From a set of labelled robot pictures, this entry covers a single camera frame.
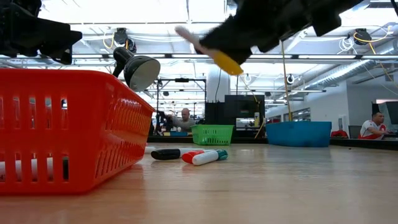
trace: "person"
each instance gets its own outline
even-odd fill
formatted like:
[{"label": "person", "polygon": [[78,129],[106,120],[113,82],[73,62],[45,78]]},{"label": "person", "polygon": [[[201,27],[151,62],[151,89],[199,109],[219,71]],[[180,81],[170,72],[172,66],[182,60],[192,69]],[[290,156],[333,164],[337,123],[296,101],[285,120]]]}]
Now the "person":
[{"label": "person", "polygon": [[187,108],[182,109],[182,119],[178,119],[176,116],[171,116],[173,120],[173,126],[181,128],[181,132],[191,132],[191,127],[195,125],[195,121],[189,118],[189,116],[189,110]]},{"label": "person", "polygon": [[372,114],[372,120],[363,123],[358,139],[381,140],[385,134],[389,134],[383,122],[384,115],[382,113]]}]

